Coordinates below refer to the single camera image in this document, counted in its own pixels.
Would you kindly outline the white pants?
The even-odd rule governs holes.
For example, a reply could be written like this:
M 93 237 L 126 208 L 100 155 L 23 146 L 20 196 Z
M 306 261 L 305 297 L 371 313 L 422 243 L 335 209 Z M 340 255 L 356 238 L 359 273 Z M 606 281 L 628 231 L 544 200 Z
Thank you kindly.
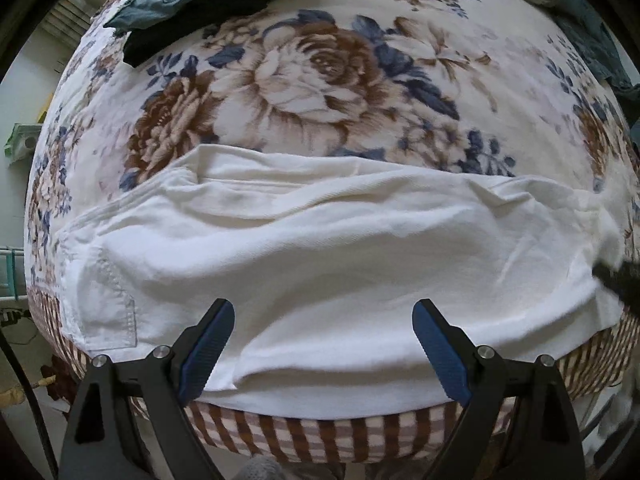
M 413 333 L 428 299 L 477 344 L 560 358 L 617 323 L 632 186 L 450 174 L 202 145 L 58 231 L 63 334 L 114 361 L 171 344 L 224 298 L 205 402 L 306 419 L 410 412 L 444 390 Z

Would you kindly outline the dark teal blanket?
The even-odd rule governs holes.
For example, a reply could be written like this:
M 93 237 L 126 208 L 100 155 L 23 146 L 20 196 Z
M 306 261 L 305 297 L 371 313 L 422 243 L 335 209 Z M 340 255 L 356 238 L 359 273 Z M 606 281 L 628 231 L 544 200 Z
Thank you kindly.
M 555 0 L 551 14 L 597 80 L 606 81 L 620 104 L 639 105 L 639 85 L 632 84 L 605 27 L 587 0 Z

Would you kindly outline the green plastic rack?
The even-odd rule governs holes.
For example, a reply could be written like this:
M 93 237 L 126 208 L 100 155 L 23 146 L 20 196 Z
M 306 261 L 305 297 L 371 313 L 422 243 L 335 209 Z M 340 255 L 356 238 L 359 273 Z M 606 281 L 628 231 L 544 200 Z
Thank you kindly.
M 10 164 L 19 162 L 30 156 L 37 146 L 41 124 L 19 124 L 13 126 L 11 134 L 4 144 L 4 156 Z

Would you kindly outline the floral bed blanket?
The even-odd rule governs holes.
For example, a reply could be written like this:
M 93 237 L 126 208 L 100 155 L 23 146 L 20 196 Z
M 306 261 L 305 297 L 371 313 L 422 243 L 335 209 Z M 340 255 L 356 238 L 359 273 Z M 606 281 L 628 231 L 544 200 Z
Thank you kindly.
M 29 176 L 29 304 L 77 376 L 94 356 L 62 331 L 56 234 L 202 145 L 541 177 L 592 192 L 622 164 L 632 186 L 624 257 L 638 255 L 637 163 L 622 107 L 550 15 L 524 0 L 276 0 L 137 67 L 122 60 L 124 38 L 104 27 L 129 1 L 107 0 L 81 39 Z M 615 325 L 553 356 L 572 398 L 624 376 L 639 324 L 620 306 Z M 202 394 L 188 416 L 203 442 L 288 462 L 429 456 L 459 415 L 445 399 L 369 417 L 281 417 Z

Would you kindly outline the teal storage cart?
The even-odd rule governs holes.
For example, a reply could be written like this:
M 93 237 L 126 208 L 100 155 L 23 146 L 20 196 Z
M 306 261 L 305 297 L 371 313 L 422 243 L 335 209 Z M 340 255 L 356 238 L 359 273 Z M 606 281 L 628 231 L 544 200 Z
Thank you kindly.
M 22 248 L 4 246 L 1 248 L 1 302 L 20 302 L 27 299 L 18 279 L 18 264 L 24 259 Z

